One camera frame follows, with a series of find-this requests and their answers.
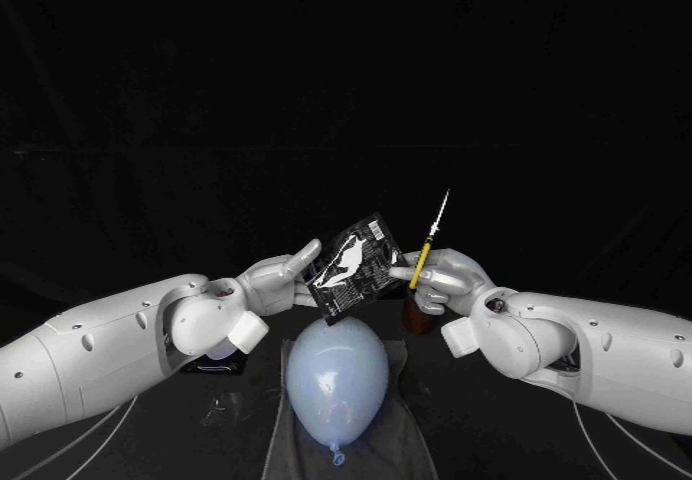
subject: black packet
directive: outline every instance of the black packet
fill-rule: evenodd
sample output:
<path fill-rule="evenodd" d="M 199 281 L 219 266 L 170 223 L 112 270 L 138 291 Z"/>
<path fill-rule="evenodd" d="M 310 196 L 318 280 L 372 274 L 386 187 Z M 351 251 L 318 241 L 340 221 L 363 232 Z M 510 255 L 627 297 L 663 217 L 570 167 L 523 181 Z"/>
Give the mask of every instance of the black packet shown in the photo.
<path fill-rule="evenodd" d="M 405 284 L 389 277 L 390 267 L 408 267 L 408 262 L 374 212 L 323 244 L 320 256 L 302 270 L 328 326 Z"/>
<path fill-rule="evenodd" d="M 206 355 L 201 355 L 183 366 L 180 372 L 207 373 L 210 375 L 242 375 L 246 361 L 248 355 L 245 355 L 240 350 L 236 350 L 220 360 L 211 360 Z"/>

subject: black backdrop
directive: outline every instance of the black backdrop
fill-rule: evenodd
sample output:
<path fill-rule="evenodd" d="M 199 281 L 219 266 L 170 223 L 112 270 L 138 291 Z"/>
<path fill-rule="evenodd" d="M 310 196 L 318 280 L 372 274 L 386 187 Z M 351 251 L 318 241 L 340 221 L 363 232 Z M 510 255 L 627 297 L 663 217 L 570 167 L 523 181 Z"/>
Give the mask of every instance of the black backdrop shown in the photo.
<path fill-rule="evenodd" d="M 648 8 L 4 1 L 2 343 L 374 210 L 418 249 L 446 188 L 435 246 L 497 284 L 690 316 L 689 202 L 651 173 L 683 171 L 692 48 Z"/>

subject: black table surface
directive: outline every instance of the black table surface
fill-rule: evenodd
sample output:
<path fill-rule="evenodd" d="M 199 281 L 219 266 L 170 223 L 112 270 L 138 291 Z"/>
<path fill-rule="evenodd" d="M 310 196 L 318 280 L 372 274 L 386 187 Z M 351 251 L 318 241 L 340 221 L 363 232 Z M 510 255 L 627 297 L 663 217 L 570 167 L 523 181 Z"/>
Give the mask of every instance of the black table surface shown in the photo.
<path fill-rule="evenodd" d="M 425 437 L 441 480 L 608 479 L 573 413 L 556 393 L 506 378 L 480 351 L 454 359 L 439 325 L 422 337 L 400 321 L 402 300 L 382 300 L 356 314 L 382 340 L 403 340 L 408 361 L 399 391 Z M 177 373 L 137 398 L 129 414 L 75 479 L 258 479 L 278 411 L 281 341 L 295 340 L 318 311 L 294 307 L 265 318 L 269 333 L 252 351 L 240 376 Z M 454 317 L 444 316 L 442 321 Z M 243 404 L 235 425 L 203 426 L 211 399 L 237 392 Z M 121 407 L 86 439 L 28 480 L 66 479 L 92 456 L 122 419 Z M 579 407 L 601 457 L 619 480 L 684 476 L 628 439 L 605 414 Z M 50 456 L 103 418 L 53 429 L 0 452 L 0 479 L 11 479 Z M 692 461 L 670 436 L 621 421 L 631 434 L 692 472 Z"/>

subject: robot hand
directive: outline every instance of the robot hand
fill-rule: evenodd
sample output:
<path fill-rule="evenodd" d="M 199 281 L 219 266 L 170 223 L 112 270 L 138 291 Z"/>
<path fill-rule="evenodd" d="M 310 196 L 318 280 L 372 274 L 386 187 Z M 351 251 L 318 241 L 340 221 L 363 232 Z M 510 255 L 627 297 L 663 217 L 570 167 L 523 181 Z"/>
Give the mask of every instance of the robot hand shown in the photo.
<path fill-rule="evenodd" d="M 242 286 L 248 308 L 259 316 L 273 315 L 292 305 L 315 307 L 299 272 L 317 258 L 321 243 L 314 239 L 295 255 L 255 263 L 235 279 Z"/>
<path fill-rule="evenodd" d="M 403 255 L 410 267 L 392 267 L 389 275 L 410 280 L 421 252 Z M 483 268 L 462 253 L 445 248 L 429 252 L 425 268 L 418 278 L 415 303 L 422 312 L 441 315 L 446 306 L 459 315 L 468 316 L 478 296 L 494 288 Z"/>

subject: yellow syringe barrel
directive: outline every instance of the yellow syringe barrel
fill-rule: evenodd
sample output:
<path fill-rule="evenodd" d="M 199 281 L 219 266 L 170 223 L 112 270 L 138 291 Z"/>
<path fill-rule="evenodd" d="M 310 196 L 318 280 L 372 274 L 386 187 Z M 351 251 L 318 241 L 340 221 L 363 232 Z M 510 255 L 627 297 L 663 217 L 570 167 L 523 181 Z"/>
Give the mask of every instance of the yellow syringe barrel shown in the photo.
<path fill-rule="evenodd" d="M 425 239 L 425 243 L 422 244 L 421 250 L 421 258 L 418 259 L 418 264 L 415 265 L 413 277 L 410 278 L 410 283 L 408 288 L 410 290 L 415 289 L 415 285 L 418 283 L 418 276 L 421 275 L 422 266 L 425 265 L 425 259 L 428 258 L 429 247 L 432 246 L 432 237 Z"/>

